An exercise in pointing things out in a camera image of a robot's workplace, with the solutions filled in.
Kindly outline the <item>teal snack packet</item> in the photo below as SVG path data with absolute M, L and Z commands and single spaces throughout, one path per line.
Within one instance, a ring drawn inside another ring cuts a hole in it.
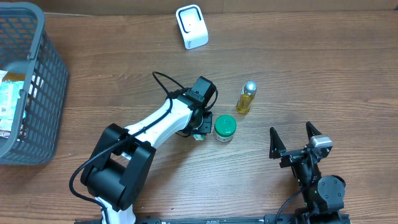
M 1 131 L 11 131 L 23 81 L 1 83 Z

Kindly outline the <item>brown mushroom snack bag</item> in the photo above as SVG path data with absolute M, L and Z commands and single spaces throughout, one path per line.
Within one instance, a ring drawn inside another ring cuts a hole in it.
M 23 73 L 15 73 L 10 71 L 1 70 L 1 83 L 6 81 L 16 82 L 25 80 L 25 75 Z M 1 131 L 2 138 L 8 138 L 11 131 Z

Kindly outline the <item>green lid white jar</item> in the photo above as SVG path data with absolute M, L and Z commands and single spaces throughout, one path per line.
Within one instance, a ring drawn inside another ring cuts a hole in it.
M 215 121 L 214 136 L 220 142 L 228 142 L 232 140 L 236 128 L 236 120 L 232 116 L 228 114 L 221 115 Z

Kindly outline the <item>yellow dish soap bottle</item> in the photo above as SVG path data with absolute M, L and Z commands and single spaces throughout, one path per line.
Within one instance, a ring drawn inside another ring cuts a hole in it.
M 239 100 L 236 104 L 236 111 L 240 114 L 247 114 L 251 108 L 251 103 L 257 92 L 257 84 L 249 80 L 243 85 Z

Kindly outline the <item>small teal gum pack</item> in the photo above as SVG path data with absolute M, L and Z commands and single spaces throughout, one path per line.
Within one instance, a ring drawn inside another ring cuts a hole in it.
M 205 140 L 205 135 L 204 134 L 194 134 L 193 137 L 197 141 L 204 141 Z

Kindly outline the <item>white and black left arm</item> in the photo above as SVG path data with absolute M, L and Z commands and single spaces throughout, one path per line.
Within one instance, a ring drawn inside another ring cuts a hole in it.
M 182 88 L 168 92 L 165 103 L 146 119 L 125 128 L 110 124 L 90 158 L 73 173 L 81 174 L 89 197 L 71 193 L 100 206 L 100 223 L 135 223 L 133 205 L 140 194 L 157 148 L 171 135 L 182 132 L 206 135 L 211 131 L 209 102 L 215 87 Z

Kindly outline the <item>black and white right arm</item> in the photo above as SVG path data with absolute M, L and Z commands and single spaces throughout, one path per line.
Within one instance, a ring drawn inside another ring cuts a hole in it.
M 322 176 L 318 163 L 326 158 L 333 147 L 331 138 L 322 134 L 311 122 L 306 122 L 308 143 L 301 149 L 288 151 L 275 128 L 270 128 L 271 159 L 280 159 L 280 167 L 292 169 L 299 190 L 279 208 L 274 223 L 349 223 L 342 215 L 346 182 L 338 175 Z M 282 216 L 284 208 L 301 195 L 305 206 L 295 213 Z

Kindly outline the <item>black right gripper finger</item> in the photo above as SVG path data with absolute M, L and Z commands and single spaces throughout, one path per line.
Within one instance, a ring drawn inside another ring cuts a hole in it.
M 310 121 L 307 121 L 305 125 L 308 139 L 311 139 L 314 136 L 322 135 L 322 133 L 316 127 L 314 127 Z
M 278 159 L 283 157 L 287 150 L 274 127 L 270 128 L 270 140 L 269 158 Z

